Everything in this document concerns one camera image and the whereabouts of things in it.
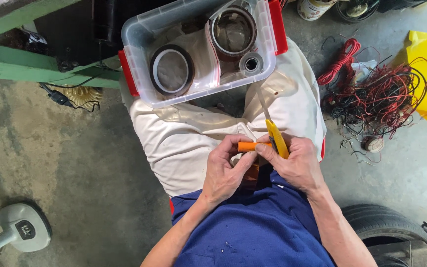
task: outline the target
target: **tangled wire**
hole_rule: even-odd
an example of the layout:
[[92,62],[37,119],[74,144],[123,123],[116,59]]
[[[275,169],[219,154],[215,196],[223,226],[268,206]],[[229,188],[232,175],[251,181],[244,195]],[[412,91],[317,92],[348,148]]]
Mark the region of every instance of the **tangled wire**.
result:
[[[324,110],[332,118],[341,119],[355,134],[362,137],[389,134],[391,139],[398,128],[412,123],[411,114],[427,92],[427,77],[411,66],[415,61],[395,68],[376,66],[363,82],[357,83],[351,66],[353,61],[349,60],[344,65],[345,77],[333,83],[335,90],[328,83]],[[416,95],[419,87],[423,88],[422,93]]]

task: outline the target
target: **tire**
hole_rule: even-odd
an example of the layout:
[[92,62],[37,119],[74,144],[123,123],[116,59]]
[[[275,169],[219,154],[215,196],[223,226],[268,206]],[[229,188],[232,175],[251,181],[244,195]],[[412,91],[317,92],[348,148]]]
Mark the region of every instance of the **tire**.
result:
[[359,204],[342,209],[342,214],[359,238],[390,237],[398,240],[421,240],[427,244],[427,233],[403,214],[387,207]]

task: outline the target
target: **can label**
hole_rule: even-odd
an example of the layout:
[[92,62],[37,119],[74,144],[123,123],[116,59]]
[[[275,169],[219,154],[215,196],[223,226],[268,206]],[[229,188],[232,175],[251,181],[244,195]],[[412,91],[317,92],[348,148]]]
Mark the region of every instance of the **can label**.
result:
[[328,11],[338,0],[300,0],[298,13],[306,21],[315,21]]

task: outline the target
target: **orange plastic pipe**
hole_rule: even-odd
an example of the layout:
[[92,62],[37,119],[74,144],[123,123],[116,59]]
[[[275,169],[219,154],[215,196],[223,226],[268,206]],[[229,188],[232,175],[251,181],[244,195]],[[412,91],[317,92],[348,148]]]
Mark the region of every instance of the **orange plastic pipe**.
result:
[[[261,143],[238,143],[238,152],[250,152],[255,151],[255,146]],[[271,146],[270,143],[262,143],[264,145]]]

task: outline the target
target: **red wire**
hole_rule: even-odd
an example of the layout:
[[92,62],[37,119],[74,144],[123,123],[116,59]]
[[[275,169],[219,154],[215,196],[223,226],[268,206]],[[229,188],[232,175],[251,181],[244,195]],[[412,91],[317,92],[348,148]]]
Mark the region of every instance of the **red wire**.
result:
[[334,80],[335,75],[340,71],[344,64],[350,64],[355,61],[353,59],[353,55],[355,55],[355,53],[360,50],[360,47],[361,45],[359,41],[357,41],[357,39],[348,39],[342,47],[342,53],[339,56],[337,62],[330,65],[329,70],[327,70],[323,75],[317,78],[318,85],[323,86],[332,82]]

